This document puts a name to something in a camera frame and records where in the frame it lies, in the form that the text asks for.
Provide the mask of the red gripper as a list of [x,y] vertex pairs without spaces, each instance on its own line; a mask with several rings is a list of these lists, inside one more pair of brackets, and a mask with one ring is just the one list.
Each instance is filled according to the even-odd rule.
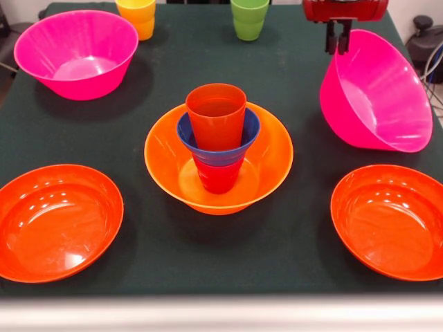
[[343,31],[338,39],[338,53],[349,51],[352,20],[378,21],[386,12],[386,1],[309,1],[302,7],[308,21],[326,22],[325,52],[334,54],[337,46],[334,20],[340,20]]

